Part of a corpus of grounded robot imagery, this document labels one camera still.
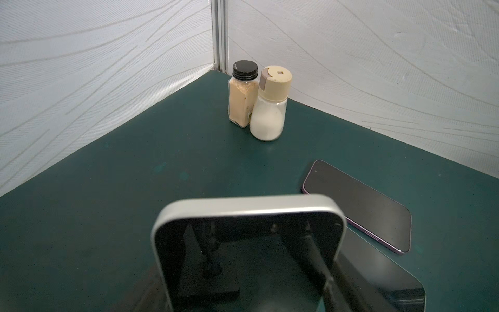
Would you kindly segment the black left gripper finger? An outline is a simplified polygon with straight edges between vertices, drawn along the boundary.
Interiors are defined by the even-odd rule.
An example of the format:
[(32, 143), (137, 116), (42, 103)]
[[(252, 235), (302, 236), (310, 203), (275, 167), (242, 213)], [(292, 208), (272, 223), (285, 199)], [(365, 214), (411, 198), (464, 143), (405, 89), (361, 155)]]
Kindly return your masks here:
[(322, 293), (325, 311), (396, 311), (349, 263), (334, 262)]

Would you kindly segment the black phone silver edge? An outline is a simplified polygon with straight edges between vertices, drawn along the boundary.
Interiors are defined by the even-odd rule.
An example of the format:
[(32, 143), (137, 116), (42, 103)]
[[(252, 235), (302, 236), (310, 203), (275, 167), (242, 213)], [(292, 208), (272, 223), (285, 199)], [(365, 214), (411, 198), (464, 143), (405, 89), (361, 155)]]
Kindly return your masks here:
[(324, 195), (179, 200), (151, 232), (168, 311), (316, 311), (346, 218)]

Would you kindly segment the black phone purple edge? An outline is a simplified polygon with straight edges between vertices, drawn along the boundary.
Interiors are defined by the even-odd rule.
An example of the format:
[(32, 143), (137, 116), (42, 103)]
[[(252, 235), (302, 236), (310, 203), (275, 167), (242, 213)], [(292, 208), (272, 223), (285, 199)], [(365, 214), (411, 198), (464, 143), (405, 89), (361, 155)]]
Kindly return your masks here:
[(305, 194), (330, 197), (348, 223), (396, 254), (411, 249), (408, 208), (323, 160), (316, 160), (301, 186)]

